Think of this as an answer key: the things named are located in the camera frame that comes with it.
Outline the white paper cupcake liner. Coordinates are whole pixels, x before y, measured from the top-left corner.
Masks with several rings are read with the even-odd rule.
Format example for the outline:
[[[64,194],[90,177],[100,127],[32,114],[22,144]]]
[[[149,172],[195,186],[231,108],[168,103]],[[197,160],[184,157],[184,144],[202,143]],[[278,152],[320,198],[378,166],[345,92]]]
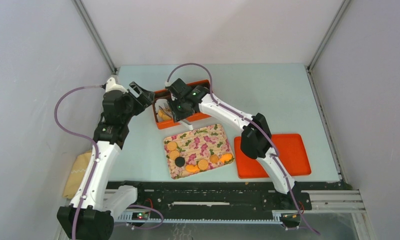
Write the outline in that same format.
[[[162,109],[163,111],[169,111],[170,110],[170,108],[168,106],[168,103],[166,101],[155,103],[155,107],[158,110],[160,110],[160,109]]]

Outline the black round cookie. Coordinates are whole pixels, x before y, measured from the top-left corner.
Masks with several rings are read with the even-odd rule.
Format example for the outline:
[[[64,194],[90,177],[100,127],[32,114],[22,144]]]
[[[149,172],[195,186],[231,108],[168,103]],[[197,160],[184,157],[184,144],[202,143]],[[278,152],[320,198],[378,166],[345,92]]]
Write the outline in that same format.
[[[174,163],[177,167],[181,168],[185,165],[186,161],[183,157],[179,156],[175,158]]]

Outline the orange pumpkin cookie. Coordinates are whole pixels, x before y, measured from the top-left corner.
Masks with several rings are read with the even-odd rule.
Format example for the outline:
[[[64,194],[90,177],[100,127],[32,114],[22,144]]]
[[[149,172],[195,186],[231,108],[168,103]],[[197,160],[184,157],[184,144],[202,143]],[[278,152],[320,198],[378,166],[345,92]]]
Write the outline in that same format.
[[[219,161],[226,164],[227,162],[233,161],[233,155],[231,153],[225,153],[221,156]]]
[[[189,173],[197,173],[200,171],[199,167],[197,165],[186,165],[185,170]]]

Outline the yellow cloth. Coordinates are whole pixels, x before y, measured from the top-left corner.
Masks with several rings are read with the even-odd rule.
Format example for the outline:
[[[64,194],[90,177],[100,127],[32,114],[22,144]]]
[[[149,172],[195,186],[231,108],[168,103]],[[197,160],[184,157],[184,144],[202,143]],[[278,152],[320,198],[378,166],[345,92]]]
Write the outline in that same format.
[[[90,150],[76,157],[63,190],[63,198],[72,199],[75,196],[84,178],[91,156],[92,151]]]

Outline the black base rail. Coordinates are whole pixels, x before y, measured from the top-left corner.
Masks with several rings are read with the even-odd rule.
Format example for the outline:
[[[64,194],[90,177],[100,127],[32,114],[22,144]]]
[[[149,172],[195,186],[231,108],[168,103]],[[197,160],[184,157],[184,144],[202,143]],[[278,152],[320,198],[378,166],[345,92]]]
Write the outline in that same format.
[[[362,207],[357,191],[343,183],[303,182],[293,194],[277,193],[270,182],[111,181],[106,197],[134,186],[138,198],[117,221],[274,223],[297,221],[300,213],[351,213]]]

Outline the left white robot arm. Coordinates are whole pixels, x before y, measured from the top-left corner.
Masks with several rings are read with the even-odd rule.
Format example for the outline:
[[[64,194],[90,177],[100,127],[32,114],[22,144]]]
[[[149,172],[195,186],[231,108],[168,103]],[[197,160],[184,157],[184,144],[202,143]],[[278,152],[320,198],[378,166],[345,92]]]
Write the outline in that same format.
[[[146,195],[135,187],[122,187],[113,197],[104,201],[112,166],[123,149],[129,133],[130,120],[154,103],[155,93],[135,82],[125,88],[117,83],[97,85],[104,89],[100,121],[93,137],[73,132],[58,120],[58,109],[65,97],[81,90],[70,90],[59,98],[54,109],[54,120],[63,131],[89,140],[93,149],[83,180],[69,206],[62,206],[57,219],[72,240],[108,240],[113,232],[114,218],[126,207],[140,208]]]

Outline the floral cookie tray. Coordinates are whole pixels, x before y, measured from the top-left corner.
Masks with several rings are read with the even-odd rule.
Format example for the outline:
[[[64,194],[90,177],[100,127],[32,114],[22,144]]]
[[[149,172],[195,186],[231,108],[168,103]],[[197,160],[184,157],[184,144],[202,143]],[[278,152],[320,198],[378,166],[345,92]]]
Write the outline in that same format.
[[[186,161],[183,167],[177,167],[174,160],[169,159],[170,151],[167,150],[166,145],[171,141],[177,143],[177,151],[180,152],[180,157],[183,157]],[[219,123],[168,136],[164,138],[163,144],[170,177],[173,180],[214,170],[235,162],[235,154],[231,148],[227,134],[223,126]],[[220,161],[218,163],[211,163],[209,160],[211,155],[217,155],[221,158],[226,153],[233,155],[233,161],[223,164]],[[202,159],[209,162],[207,170],[200,170],[196,173],[190,173],[185,170],[186,165],[197,165],[198,161]]]

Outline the orange cookie tin box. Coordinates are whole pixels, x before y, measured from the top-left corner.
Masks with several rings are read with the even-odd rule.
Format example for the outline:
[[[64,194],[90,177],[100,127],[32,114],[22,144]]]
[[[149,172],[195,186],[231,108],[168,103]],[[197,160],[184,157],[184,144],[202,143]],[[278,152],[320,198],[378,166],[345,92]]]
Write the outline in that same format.
[[[206,87],[209,88],[210,87],[210,82],[208,79],[204,79],[204,80],[199,80],[199,81],[195,81],[195,82],[191,82],[191,83],[187,83],[187,86],[190,86],[191,88],[194,88],[196,86],[202,86],[202,87]],[[167,89],[162,89],[162,90],[158,90],[155,91],[155,97],[154,97],[154,106],[153,106],[153,111],[155,112],[155,122],[157,125],[157,128],[160,130],[163,129],[167,129],[167,128],[171,128],[171,127],[175,127],[178,126],[179,123],[177,122],[173,122],[172,119],[170,120],[163,120],[159,115],[159,104],[157,103],[158,100],[168,100],[170,99],[171,94]],[[195,113],[192,116],[186,118],[185,120],[192,123],[195,121],[199,121],[202,119],[206,119],[209,118],[210,116],[204,113]]]

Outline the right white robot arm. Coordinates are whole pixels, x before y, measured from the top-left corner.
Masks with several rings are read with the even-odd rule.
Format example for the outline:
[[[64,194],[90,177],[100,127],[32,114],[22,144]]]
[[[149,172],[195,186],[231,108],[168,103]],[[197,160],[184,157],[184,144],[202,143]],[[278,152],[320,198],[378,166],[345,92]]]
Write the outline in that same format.
[[[191,87],[180,78],[173,83],[165,82],[165,88],[171,94],[168,105],[173,120],[178,122],[195,113],[203,113],[238,130],[241,151],[259,162],[271,178],[275,190],[280,193],[279,204],[285,209],[298,204],[299,197],[292,190],[295,180],[280,160],[280,152],[272,141],[264,115],[242,112],[220,100],[211,89],[201,85]]]

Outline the small tan cookie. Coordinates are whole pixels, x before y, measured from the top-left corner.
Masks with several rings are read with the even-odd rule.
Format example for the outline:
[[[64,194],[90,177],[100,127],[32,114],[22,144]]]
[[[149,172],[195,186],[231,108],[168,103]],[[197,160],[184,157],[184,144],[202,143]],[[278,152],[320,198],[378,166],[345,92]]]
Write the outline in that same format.
[[[218,163],[218,161],[219,161],[219,157],[218,157],[217,155],[214,154],[214,155],[211,155],[211,156],[210,156],[210,159],[209,159],[209,160],[210,160],[211,163],[216,164],[216,163]]]

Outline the orange tin lid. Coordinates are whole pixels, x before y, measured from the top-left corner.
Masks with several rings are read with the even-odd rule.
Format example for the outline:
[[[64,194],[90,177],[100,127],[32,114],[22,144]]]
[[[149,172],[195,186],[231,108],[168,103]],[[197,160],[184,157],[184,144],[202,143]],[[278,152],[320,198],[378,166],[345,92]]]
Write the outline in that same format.
[[[301,135],[297,133],[275,134],[271,140],[280,153],[280,161],[291,176],[307,176],[311,167]],[[234,138],[235,162],[241,179],[267,178],[268,174],[258,161],[248,158],[241,151],[241,137]]]

